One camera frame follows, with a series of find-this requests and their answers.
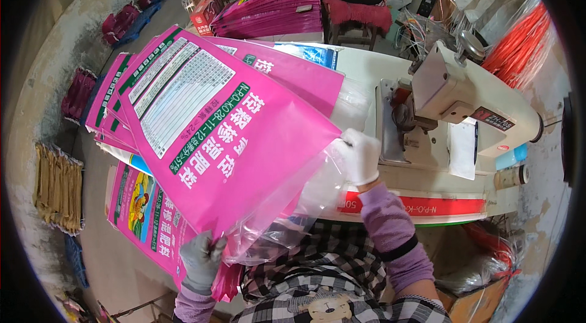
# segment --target red stripe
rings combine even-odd
[[[399,197],[405,205],[405,210],[412,217],[435,217],[442,215],[478,214],[483,211],[482,198],[427,198],[427,197]],[[358,214],[362,210],[362,202],[358,192],[348,191],[344,205],[338,210],[347,214]]]

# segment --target sewing machine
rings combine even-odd
[[[469,117],[478,122],[477,174],[494,173],[494,158],[541,137],[543,121],[520,92],[467,59],[484,57],[478,39],[463,31],[458,40],[464,47],[461,55],[437,41],[423,61],[410,66],[412,80],[380,81],[380,164],[447,172],[449,124]]]

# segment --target hand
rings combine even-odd
[[[374,184],[378,180],[380,141],[355,129],[347,129],[340,137],[344,142],[337,142],[336,149],[346,162],[348,180],[356,187]]]
[[[212,284],[220,268],[224,248],[226,248],[225,237],[212,244],[212,231],[204,231],[182,245],[179,255],[187,271],[182,284],[200,295],[211,295]]]

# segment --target pink seat cushion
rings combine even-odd
[[[324,0],[333,24],[358,21],[379,27],[384,34],[389,31],[392,16],[389,8],[378,5],[352,4],[342,0]]]

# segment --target blue bottle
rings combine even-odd
[[[498,156],[494,163],[496,165],[496,170],[499,171],[501,169],[509,168],[515,165],[518,161],[525,160],[527,158],[527,144],[523,144],[517,146],[513,150],[509,150],[501,156]]]

